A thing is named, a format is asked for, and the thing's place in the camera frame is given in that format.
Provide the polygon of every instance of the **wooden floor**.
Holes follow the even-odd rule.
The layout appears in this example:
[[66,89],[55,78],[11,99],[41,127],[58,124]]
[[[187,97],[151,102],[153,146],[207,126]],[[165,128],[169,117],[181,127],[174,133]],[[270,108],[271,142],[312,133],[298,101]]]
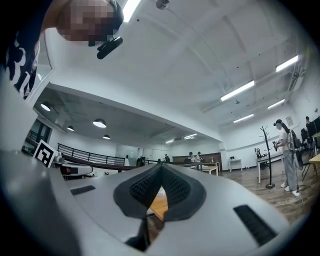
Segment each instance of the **wooden floor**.
[[[269,183],[269,168],[261,170],[261,183],[258,184],[258,171],[257,168],[245,169],[243,171],[235,170],[220,171],[219,176],[231,179],[238,182],[257,196],[272,204],[288,219],[290,223],[295,221],[298,217],[310,212],[311,206],[316,202],[320,192],[320,164],[316,165],[318,178],[314,171],[313,165],[310,166],[308,173],[302,181],[302,171],[298,171],[298,184],[300,186],[300,194],[303,202],[298,198],[294,199],[292,204],[287,204],[287,198],[294,198],[291,192],[286,192],[280,185],[285,182],[286,176],[283,172],[283,163],[281,161],[272,163],[272,183],[275,184],[274,188],[266,188]],[[162,222],[156,217],[148,218],[148,229],[151,242],[156,238],[161,229],[163,228]]]

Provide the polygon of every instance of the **table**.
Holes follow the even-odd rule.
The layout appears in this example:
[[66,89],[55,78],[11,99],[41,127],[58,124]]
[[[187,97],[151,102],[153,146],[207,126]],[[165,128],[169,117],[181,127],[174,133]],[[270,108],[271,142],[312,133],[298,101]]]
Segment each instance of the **table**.
[[[270,158],[271,158],[271,161],[274,160],[274,159],[277,159],[277,158],[281,158],[281,161],[283,162],[284,161],[284,154],[282,152],[275,153],[275,154],[272,154],[270,156]],[[261,182],[260,164],[269,162],[269,156],[267,155],[267,156],[261,157],[259,159],[257,158],[255,161],[256,161],[256,166],[257,166],[257,169],[258,169],[258,183],[260,184],[260,182]]]
[[154,214],[162,221],[164,221],[165,212],[168,211],[168,201],[166,195],[157,195],[150,209],[154,212]]
[[209,172],[211,174],[212,171],[215,171],[215,174],[218,176],[218,166],[209,167],[209,166],[202,166],[203,172]]
[[219,162],[205,162],[203,163],[205,166],[218,166],[218,171],[220,172],[220,163]]
[[317,154],[314,158],[311,158],[309,162],[312,164],[320,164],[320,154]]
[[232,160],[228,160],[229,161],[229,170],[230,170],[230,173],[231,173],[231,171],[232,171],[232,168],[231,168],[231,163],[232,162],[238,162],[238,161],[240,161],[240,165],[241,165],[241,172],[242,172],[242,163],[241,163],[241,159],[232,159]]
[[[312,138],[320,138],[320,132],[316,133],[315,135],[312,135]],[[315,146],[314,147],[314,155],[316,156],[318,154],[318,151],[317,151],[317,147]]]

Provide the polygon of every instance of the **coat rack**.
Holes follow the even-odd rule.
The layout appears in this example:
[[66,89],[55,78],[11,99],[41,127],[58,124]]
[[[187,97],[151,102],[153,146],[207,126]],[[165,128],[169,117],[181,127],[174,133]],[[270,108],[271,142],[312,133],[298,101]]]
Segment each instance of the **coat rack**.
[[262,128],[260,128],[261,131],[263,131],[263,136],[259,136],[259,137],[262,137],[264,140],[265,140],[265,143],[266,143],[266,148],[268,149],[268,156],[269,156],[269,170],[270,170],[270,180],[269,180],[269,184],[265,185],[265,187],[267,189],[272,189],[275,184],[273,184],[271,182],[271,178],[272,178],[272,169],[271,169],[271,156],[270,156],[270,148],[269,148],[269,144],[268,144],[268,139],[270,139],[270,137],[268,137],[269,135],[269,132],[267,132],[267,127],[266,126],[265,128],[262,126]]

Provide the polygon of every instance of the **ponytail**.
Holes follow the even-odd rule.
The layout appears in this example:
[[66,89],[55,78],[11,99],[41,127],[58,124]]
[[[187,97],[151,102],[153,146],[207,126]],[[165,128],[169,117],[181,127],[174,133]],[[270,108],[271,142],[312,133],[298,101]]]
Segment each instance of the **ponytail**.
[[286,132],[287,134],[289,134],[289,133],[290,133],[290,130],[289,130],[289,128],[285,125],[285,123],[282,122],[281,125],[282,125],[283,129],[285,130],[285,132]]

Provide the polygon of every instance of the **gray pants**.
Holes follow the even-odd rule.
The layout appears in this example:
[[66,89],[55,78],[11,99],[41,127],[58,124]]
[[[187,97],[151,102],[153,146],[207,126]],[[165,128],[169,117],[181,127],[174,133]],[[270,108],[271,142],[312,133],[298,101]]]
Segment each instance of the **gray pants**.
[[284,173],[286,176],[285,185],[289,186],[291,191],[297,189],[297,174],[294,165],[294,153],[290,150],[283,151]]

